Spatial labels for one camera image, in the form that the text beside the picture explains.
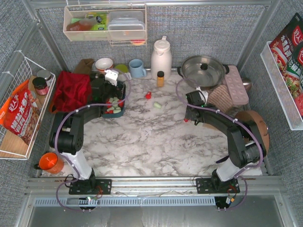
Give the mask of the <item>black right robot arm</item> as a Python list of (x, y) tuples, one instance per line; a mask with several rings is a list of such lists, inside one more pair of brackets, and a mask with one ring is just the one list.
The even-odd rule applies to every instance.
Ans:
[(221, 112), (214, 106), (208, 106), (201, 91), (186, 94), (187, 108), (185, 118), (195, 125), (206, 123), (227, 136), (228, 156), (217, 161), (222, 165), (213, 171), (210, 178), (215, 192), (231, 184), (231, 179), (238, 176), (254, 163), (261, 163), (267, 155), (267, 136), (258, 127), (253, 118), (236, 119)]

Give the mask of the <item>teal storage basket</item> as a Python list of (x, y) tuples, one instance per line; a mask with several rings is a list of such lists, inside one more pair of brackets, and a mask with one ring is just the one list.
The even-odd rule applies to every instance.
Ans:
[(126, 85), (124, 82), (117, 83), (117, 94), (107, 99), (106, 106), (103, 107), (103, 118), (119, 118), (125, 112)]

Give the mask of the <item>striped pink cloth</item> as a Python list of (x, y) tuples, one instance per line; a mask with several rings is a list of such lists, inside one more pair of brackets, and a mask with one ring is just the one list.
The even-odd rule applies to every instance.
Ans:
[(220, 85), (208, 95), (208, 103), (220, 111), (227, 113), (233, 107), (232, 99), (225, 85)]

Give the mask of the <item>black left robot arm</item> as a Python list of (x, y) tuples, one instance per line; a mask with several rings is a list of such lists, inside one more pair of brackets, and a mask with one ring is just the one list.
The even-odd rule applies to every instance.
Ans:
[(97, 73), (62, 72), (53, 99), (49, 145), (73, 170), (73, 180), (94, 184), (95, 174), (81, 148), (84, 125), (97, 118), (119, 118), (125, 111), (126, 84), (112, 84)]

